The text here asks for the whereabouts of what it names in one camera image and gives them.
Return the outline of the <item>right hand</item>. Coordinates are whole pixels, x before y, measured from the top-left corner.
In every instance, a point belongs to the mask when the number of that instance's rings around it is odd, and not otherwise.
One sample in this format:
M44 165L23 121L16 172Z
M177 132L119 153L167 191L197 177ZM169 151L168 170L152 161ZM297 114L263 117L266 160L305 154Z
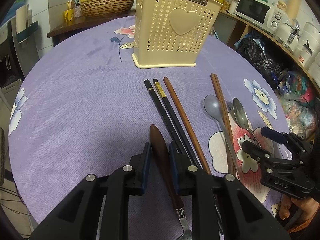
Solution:
M280 220L293 219L287 226L288 233L297 233L306 229L319 213L319 203L313 198L295 199L283 195L278 215Z

